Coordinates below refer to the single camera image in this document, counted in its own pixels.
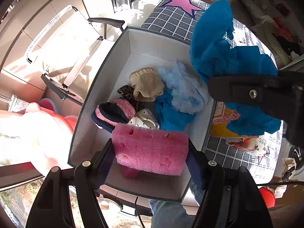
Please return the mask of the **beige sock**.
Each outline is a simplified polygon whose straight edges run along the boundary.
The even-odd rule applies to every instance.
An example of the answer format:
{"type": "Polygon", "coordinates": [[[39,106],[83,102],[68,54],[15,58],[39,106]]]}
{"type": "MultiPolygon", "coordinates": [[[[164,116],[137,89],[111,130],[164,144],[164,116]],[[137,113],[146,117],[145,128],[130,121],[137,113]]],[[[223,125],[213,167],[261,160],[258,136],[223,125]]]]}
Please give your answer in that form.
{"type": "Polygon", "coordinates": [[[158,72],[152,67],[141,68],[129,76],[133,96],[139,102],[154,102],[164,93],[164,84],[158,72]]]}

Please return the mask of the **red plastic stool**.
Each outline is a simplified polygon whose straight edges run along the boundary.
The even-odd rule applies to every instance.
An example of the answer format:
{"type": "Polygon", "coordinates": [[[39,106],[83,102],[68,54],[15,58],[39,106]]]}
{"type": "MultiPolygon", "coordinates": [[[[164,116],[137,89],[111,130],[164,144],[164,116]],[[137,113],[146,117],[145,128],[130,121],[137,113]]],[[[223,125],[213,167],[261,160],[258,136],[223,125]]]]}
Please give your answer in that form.
{"type": "Polygon", "coordinates": [[[73,127],[65,117],[49,114],[37,103],[31,103],[28,109],[24,114],[1,109],[1,159],[66,165],[73,127]]]}

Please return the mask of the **orange squirrel snack bag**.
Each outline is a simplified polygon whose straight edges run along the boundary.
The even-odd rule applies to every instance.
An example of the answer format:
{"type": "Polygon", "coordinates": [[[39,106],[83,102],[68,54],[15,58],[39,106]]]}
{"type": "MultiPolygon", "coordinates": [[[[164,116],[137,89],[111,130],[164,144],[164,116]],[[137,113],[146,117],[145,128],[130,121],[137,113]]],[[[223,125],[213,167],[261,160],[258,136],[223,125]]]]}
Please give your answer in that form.
{"type": "Polygon", "coordinates": [[[270,154],[268,145],[269,134],[265,133],[258,137],[228,137],[226,144],[237,150],[247,152],[255,156],[265,156],[270,154]]]}

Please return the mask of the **red patterned tissue box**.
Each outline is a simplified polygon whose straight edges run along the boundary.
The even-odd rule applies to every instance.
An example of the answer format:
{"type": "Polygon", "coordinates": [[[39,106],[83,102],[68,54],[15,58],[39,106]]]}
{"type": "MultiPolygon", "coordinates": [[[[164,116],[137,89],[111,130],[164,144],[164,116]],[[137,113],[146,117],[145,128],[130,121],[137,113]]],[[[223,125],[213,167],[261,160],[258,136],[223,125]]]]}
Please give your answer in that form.
{"type": "Polygon", "coordinates": [[[228,109],[223,102],[217,102],[210,126],[210,136],[212,137],[240,137],[236,133],[227,129],[227,124],[240,117],[235,110],[228,109]]]}

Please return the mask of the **pink fuzzy sock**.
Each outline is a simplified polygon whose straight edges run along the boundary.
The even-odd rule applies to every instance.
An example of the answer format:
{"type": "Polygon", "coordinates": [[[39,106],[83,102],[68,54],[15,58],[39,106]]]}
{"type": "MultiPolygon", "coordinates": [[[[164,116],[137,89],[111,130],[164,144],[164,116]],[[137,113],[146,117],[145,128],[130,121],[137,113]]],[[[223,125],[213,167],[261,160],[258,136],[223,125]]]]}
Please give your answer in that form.
{"type": "Polygon", "coordinates": [[[125,99],[115,99],[99,104],[91,114],[95,125],[112,132],[117,124],[129,123],[135,115],[134,107],[125,99]]]}

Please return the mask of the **white polka dot scrunchie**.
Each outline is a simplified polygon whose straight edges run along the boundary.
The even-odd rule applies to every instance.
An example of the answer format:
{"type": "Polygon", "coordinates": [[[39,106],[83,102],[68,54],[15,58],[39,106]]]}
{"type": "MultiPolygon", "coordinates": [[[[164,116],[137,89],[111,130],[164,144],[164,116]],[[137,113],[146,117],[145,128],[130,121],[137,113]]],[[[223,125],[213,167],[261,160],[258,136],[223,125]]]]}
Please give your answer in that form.
{"type": "Polygon", "coordinates": [[[142,109],[138,111],[131,118],[128,125],[151,129],[151,130],[158,130],[160,128],[157,119],[149,109],[142,109]]]}

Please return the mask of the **white folding chair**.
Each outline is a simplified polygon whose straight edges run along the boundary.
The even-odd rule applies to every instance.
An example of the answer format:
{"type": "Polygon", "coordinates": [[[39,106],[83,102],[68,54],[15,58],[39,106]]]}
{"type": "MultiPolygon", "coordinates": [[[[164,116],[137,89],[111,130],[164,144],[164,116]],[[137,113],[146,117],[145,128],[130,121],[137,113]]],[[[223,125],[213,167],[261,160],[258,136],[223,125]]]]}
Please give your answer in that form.
{"type": "Polygon", "coordinates": [[[105,17],[86,19],[74,6],[67,5],[58,12],[37,34],[27,47],[24,57],[41,72],[41,79],[61,100],[70,100],[82,105],[90,86],[114,46],[93,26],[101,23],[123,31],[125,21],[105,17]],[[63,15],[73,11],[33,55],[34,48],[63,15]]]}

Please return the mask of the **grey checked star tablecloth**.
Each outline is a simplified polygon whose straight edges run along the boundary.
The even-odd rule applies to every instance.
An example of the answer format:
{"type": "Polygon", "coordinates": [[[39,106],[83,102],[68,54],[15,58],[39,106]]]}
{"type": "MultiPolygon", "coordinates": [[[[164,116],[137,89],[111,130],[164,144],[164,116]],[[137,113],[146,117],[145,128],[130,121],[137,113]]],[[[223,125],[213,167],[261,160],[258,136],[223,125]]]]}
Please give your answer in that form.
{"type": "MultiPolygon", "coordinates": [[[[183,9],[177,6],[168,6],[169,1],[163,0],[144,21],[142,28],[190,42],[196,22],[210,5],[201,0],[190,0],[193,5],[199,7],[199,10],[194,12],[195,17],[192,19],[183,9]]],[[[203,150],[207,158],[215,160],[223,167],[238,169],[240,166],[244,166],[249,170],[256,183],[267,183],[273,177],[281,178],[284,170],[280,155],[282,137],[283,128],[269,134],[270,154],[265,156],[255,156],[237,150],[237,148],[226,144],[227,137],[212,137],[210,135],[203,150]]]]}

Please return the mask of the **white sofa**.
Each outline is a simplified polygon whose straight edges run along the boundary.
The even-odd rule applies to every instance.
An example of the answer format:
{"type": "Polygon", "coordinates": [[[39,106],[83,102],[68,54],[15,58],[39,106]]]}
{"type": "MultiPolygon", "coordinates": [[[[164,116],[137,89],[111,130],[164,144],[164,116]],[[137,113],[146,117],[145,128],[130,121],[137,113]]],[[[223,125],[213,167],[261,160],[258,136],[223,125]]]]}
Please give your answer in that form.
{"type": "Polygon", "coordinates": [[[271,51],[278,68],[303,55],[303,18],[292,0],[241,0],[255,26],[250,29],[271,51]]]}

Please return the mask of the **white storage box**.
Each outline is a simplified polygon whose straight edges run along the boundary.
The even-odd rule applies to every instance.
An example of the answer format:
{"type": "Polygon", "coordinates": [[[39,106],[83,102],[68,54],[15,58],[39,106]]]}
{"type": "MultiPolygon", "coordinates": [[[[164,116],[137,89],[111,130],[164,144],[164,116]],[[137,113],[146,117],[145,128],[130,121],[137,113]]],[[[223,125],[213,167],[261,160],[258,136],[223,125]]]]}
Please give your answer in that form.
{"type": "MultiPolygon", "coordinates": [[[[161,33],[128,27],[117,39],[101,64],[81,107],[74,130],[68,163],[78,166],[90,160],[105,146],[111,134],[99,129],[91,119],[98,104],[118,98],[117,89],[129,83],[129,75],[144,67],[168,67],[175,60],[188,67],[190,45],[184,40],[161,33]]],[[[180,176],[141,172],[134,179],[122,175],[121,166],[113,162],[105,184],[119,191],[149,199],[181,202],[191,176],[187,168],[180,176]]]]}

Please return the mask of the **pink sponge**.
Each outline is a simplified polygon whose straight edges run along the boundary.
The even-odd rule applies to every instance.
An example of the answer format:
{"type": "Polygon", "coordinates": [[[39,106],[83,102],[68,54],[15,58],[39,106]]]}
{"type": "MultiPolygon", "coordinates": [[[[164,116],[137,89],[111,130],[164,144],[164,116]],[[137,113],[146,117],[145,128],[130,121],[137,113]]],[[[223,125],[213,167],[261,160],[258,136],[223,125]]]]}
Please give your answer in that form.
{"type": "Polygon", "coordinates": [[[179,176],[189,150],[184,132],[118,124],[111,134],[118,164],[139,171],[179,176]]]}

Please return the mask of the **blue jeans leg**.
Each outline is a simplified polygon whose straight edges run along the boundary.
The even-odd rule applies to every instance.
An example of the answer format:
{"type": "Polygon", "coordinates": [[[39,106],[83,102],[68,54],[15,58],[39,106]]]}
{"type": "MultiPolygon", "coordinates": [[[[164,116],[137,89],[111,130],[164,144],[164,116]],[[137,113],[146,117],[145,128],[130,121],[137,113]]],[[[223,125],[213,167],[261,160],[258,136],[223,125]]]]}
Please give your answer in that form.
{"type": "Polygon", "coordinates": [[[149,199],[149,206],[153,214],[151,227],[188,228],[193,225],[194,219],[179,202],[149,199]]]}

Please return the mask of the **leopard print scrunchie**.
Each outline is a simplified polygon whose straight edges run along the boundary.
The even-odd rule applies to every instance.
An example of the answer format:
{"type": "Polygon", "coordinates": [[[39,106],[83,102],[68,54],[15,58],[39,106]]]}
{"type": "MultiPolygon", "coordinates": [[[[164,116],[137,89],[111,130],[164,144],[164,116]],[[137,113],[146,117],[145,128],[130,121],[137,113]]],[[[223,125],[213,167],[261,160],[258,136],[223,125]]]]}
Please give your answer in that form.
{"type": "Polygon", "coordinates": [[[134,107],[135,111],[138,112],[142,110],[143,107],[139,101],[135,100],[133,92],[134,88],[129,85],[124,85],[117,89],[117,93],[121,96],[121,98],[127,100],[134,107]]]}

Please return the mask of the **light blue fluffy cloth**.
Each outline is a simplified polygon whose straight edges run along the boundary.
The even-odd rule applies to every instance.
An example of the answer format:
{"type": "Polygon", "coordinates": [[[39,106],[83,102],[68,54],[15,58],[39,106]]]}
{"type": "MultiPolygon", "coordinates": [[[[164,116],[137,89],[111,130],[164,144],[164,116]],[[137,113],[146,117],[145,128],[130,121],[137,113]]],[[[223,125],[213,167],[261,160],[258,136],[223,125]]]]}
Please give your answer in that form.
{"type": "Polygon", "coordinates": [[[168,67],[159,67],[158,73],[172,92],[172,106],[182,112],[194,114],[202,111],[209,102],[207,86],[190,66],[175,60],[168,67]]]}

